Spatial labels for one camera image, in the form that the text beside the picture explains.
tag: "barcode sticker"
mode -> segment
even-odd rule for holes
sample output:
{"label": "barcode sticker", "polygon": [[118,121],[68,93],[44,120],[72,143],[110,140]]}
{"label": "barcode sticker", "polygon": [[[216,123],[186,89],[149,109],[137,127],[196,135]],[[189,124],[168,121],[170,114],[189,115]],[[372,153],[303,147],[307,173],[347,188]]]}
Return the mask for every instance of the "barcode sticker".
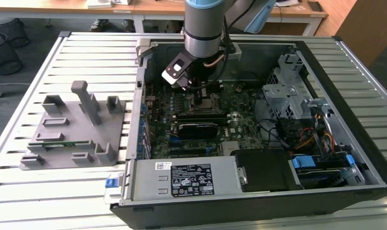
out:
{"label": "barcode sticker", "polygon": [[154,170],[169,170],[172,162],[154,162]]}

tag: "black mesh bin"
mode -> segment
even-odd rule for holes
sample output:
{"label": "black mesh bin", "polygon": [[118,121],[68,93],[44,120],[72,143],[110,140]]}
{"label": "black mesh bin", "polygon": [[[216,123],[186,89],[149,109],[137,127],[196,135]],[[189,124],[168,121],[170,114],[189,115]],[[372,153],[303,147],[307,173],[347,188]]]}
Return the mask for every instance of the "black mesh bin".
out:
{"label": "black mesh bin", "polygon": [[0,18],[0,33],[7,36],[7,42],[13,48],[22,47],[29,43],[18,18]]}
{"label": "black mesh bin", "polygon": [[7,44],[7,36],[0,34],[0,75],[10,75],[19,71],[22,64],[14,49]]}

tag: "shoe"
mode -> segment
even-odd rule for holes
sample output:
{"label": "shoe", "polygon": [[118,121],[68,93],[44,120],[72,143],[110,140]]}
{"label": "shoe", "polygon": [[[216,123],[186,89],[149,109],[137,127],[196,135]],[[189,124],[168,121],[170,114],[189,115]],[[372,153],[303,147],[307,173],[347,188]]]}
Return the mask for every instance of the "shoe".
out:
{"label": "shoe", "polygon": [[109,24],[108,19],[96,19],[93,21],[90,28],[89,28],[89,31],[90,32],[100,32],[108,24]]}
{"label": "shoe", "polygon": [[124,19],[122,26],[125,27],[125,33],[134,33],[134,26],[132,20]]}

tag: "circuit board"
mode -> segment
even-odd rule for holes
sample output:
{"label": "circuit board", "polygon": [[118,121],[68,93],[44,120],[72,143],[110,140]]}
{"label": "circuit board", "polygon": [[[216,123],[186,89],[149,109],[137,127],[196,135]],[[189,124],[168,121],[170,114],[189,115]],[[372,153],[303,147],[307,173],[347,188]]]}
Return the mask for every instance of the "circuit board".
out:
{"label": "circuit board", "polygon": [[229,117],[228,123],[217,127],[217,135],[210,139],[178,139],[172,130],[174,127],[172,116],[189,113],[189,93],[174,93],[170,87],[162,86],[153,91],[154,97],[148,98],[149,130],[152,133],[150,158],[173,158],[173,150],[205,149],[206,156],[222,156],[221,143],[236,141],[238,149],[260,149],[263,141],[260,130],[253,119],[253,100],[257,89],[252,89],[242,82],[226,81],[220,83],[222,90],[212,93],[217,103],[217,111]]}

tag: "metal table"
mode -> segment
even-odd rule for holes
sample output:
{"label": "metal table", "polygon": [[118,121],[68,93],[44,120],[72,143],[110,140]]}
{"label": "metal table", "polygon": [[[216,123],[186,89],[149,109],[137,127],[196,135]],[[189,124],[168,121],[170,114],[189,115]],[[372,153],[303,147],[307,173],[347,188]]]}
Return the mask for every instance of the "metal table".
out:
{"label": "metal table", "polygon": [[[104,203],[104,181],[124,169],[125,151],[112,167],[21,171],[19,158],[34,133],[45,95],[78,100],[74,80],[86,80],[97,100],[116,94],[126,100],[120,146],[126,147],[138,67],[138,38],[180,38],[177,34],[72,33],[58,37],[38,74],[0,137],[0,229],[129,229]],[[387,158],[387,92],[343,44],[328,37],[233,35],[232,39],[304,40],[355,115]],[[329,215],[279,218],[181,229],[383,229],[387,197],[352,205]]]}

